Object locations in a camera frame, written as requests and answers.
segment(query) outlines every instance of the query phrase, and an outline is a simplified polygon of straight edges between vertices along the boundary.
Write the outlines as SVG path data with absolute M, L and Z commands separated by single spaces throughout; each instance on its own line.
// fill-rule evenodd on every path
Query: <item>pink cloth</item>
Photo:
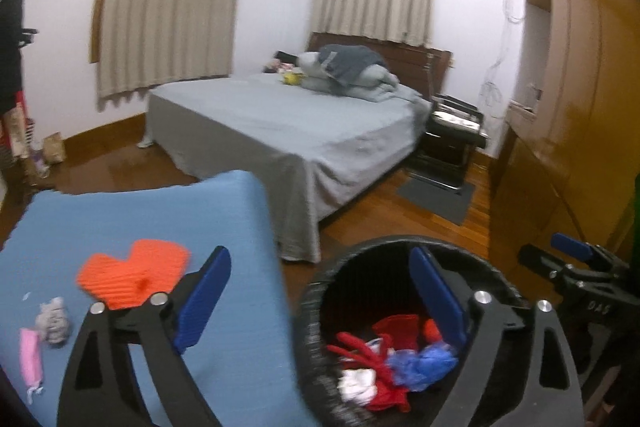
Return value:
M 20 328 L 20 369 L 27 385 L 27 400 L 31 403 L 33 393 L 42 391 L 42 361 L 40 360 L 38 332 Z

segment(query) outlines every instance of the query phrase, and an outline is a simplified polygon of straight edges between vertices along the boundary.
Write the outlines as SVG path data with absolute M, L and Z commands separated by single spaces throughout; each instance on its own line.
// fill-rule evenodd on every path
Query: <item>silver screw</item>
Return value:
M 104 302 L 94 302 L 89 308 L 89 311 L 94 315 L 99 315 L 105 310 L 105 308 L 106 306 L 104 305 Z
M 153 304 L 153 306 L 162 306 L 163 304 L 166 304 L 168 300 L 169 297 L 166 293 L 163 292 L 154 293 L 153 295 L 151 295 L 151 304 Z
M 548 313 L 549 311 L 551 311 L 553 309 L 553 306 L 551 305 L 551 303 L 549 301 L 538 301 L 538 309 L 541 312 Z
M 481 304 L 489 304 L 493 300 L 491 293 L 485 292 L 483 290 L 474 293 L 474 299 L 476 299 L 476 301 Z

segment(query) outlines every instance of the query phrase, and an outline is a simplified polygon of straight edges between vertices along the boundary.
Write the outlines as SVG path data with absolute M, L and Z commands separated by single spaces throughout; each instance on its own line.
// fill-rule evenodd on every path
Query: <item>blue plastic bag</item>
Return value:
M 439 342 L 425 347 L 420 353 L 413 349 L 401 349 L 386 359 L 386 365 L 394 372 L 394 383 L 409 391 L 424 391 L 431 384 L 442 380 L 456 365 L 452 348 Z

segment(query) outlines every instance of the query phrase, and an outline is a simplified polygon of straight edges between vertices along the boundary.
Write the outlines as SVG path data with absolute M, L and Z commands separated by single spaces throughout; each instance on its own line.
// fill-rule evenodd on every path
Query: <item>white cloth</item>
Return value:
M 70 328 L 62 297 L 54 297 L 50 303 L 40 305 L 40 315 L 36 317 L 36 331 L 41 341 L 62 344 L 68 339 Z
M 344 402 L 354 402 L 361 407 L 376 397 L 376 372 L 373 369 L 346 369 L 338 382 L 338 390 Z

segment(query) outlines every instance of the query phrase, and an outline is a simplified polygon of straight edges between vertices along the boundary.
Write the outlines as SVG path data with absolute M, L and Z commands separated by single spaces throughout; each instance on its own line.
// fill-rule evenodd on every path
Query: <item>blue cushion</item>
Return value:
M 264 189 L 233 171 L 188 187 L 138 192 L 36 195 L 0 253 L 0 365 L 22 399 L 18 330 L 33 327 L 39 304 L 65 299 L 75 326 L 66 346 L 42 346 L 44 393 L 29 406 L 43 427 L 56 424 L 66 363 L 93 299 L 75 283 L 92 253 L 124 259 L 137 239 L 165 239 L 191 251 L 197 270 L 217 245 L 232 272 L 200 342 L 184 360 L 224 427 L 316 426 L 298 393 L 289 308 Z M 169 426 L 140 346 L 136 376 L 153 422 Z

